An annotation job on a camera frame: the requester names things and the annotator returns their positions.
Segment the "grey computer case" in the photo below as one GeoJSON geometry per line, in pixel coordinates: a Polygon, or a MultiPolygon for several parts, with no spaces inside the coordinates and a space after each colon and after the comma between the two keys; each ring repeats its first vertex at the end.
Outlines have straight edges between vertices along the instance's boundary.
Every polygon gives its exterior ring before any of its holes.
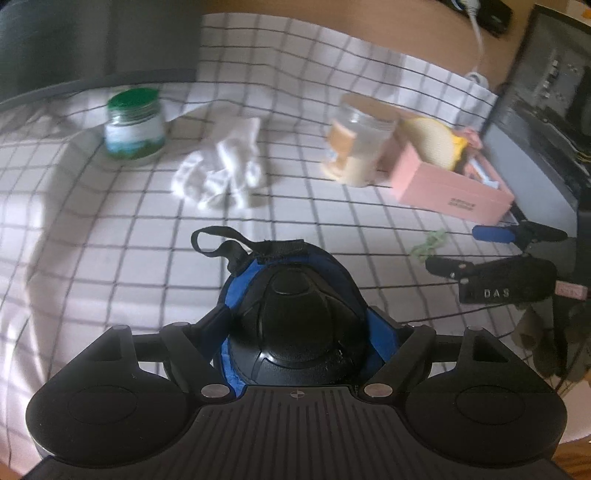
{"type": "Polygon", "coordinates": [[[575,282],[590,279],[590,28],[537,5],[483,130],[512,213],[564,231],[546,251],[575,282]]]}

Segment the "black computer monitor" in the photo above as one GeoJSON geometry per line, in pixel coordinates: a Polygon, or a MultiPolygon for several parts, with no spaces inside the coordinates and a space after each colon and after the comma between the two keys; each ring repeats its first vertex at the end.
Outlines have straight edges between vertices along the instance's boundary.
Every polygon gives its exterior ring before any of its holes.
{"type": "Polygon", "coordinates": [[[199,1],[4,1],[1,108],[197,77],[199,1]]]}

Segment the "blue wet wipes pack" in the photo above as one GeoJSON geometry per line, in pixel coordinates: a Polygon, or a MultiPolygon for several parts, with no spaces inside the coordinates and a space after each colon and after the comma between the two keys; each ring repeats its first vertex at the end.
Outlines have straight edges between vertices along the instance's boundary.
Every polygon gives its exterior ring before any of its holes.
{"type": "Polygon", "coordinates": [[[464,164],[463,175],[484,186],[495,190],[501,189],[501,181],[497,178],[490,163],[483,155],[469,155],[464,164]]]}

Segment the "black blue pouch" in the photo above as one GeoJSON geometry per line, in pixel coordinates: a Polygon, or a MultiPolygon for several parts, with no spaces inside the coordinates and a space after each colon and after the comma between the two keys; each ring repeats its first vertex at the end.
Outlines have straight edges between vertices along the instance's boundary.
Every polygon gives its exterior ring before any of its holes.
{"type": "Polygon", "coordinates": [[[256,242],[222,226],[194,231],[190,243],[228,263],[216,307],[189,337],[235,392],[346,385],[372,402],[393,400],[384,368],[401,345],[397,326],[334,256],[301,239],[256,242]]]}

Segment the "white black grid tablecloth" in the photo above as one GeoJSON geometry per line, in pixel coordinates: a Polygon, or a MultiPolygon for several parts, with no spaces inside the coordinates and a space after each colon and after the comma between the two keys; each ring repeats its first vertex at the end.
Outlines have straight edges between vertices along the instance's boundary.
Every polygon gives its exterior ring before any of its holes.
{"type": "Polygon", "coordinates": [[[480,326],[507,340],[511,306],[461,306],[454,285],[428,274],[414,247],[445,233],[442,253],[509,256],[476,241],[469,222],[394,199],[387,174],[352,188],[325,178],[325,135],[348,92],[480,127],[492,93],[424,60],[281,17],[205,18],[197,80],[158,88],[168,127],[163,155],[135,168],[106,155],[109,89],[34,103],[1,116],[1,461],[38,462],[25,425],[31,396],[105,329],[152,333],[193,322],[217,299],[221,260],[190,236],[222,224],[253,240],[302,238],[346,266],[363,298],[394,319],[460,334],[480,326]],[[228,116],[262,120],[263,187],[247,209],[201,210],[170,191],[184,158],[228,116]]]}

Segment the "black power strip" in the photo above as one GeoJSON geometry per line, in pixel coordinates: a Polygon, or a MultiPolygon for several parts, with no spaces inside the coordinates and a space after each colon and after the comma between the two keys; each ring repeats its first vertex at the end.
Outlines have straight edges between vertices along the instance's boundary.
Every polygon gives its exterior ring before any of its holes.
{"type": "MultiPolygon", "coordinates": [[[[440,0],[440,3],[468,18],[465,6],[457,0],[440,0]]],[[[481,0],[477,13],[478,25],[495,37],[501,37],[509,29],[513,10],[502,0],[481,0]]]]}

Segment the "clear plastic powder jar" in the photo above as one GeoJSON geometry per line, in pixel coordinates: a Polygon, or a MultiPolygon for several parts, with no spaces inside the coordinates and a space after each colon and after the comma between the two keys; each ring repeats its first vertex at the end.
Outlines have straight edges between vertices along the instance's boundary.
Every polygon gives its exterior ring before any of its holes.
{"type": "Polygon", "coordinates": [[[358,93],[342,95],[327,137],[325,174],[351,187],[372,183],[399,120],[392,105],[358,93]]]}

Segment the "pink cardboard box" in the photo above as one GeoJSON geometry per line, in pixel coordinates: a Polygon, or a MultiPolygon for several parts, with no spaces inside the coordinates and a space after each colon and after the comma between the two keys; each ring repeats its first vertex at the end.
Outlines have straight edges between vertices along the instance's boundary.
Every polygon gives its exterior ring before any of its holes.
{"type": "Polygon", "coordinates": [[[474,153],[487,176],[499,183],[492,188],[474,176],[471,166],[455,173],[423,161],[402,132],[394,133],[381,162],[390,174],[394,198],[405,205],[495,225],[510,210],[515,196],[503,178],[481,152],[474,153]]]}

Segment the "white sock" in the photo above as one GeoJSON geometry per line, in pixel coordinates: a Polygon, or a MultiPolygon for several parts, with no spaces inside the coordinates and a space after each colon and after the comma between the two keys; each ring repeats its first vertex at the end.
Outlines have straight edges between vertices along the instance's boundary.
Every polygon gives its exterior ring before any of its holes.
{"type": "Polygon", "coordinates": [[[253,192],[266,181],[257,147],[259,129],[256,117],[217,121],[174,173],[171,193],[200,210],[217,208],[228,196],[238,209],[252,206],[253,192]]]}

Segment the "green lid glass jar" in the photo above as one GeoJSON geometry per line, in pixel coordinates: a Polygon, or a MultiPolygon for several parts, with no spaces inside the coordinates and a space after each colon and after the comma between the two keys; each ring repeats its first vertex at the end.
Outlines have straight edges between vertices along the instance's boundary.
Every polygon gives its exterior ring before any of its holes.
{"type": "Polygon", "coordinates": [[[122,162],[154,159],[166,142],[159,93],[153,88],[131,88],[107,102],[103,134],[108,154],[122,162]]]}

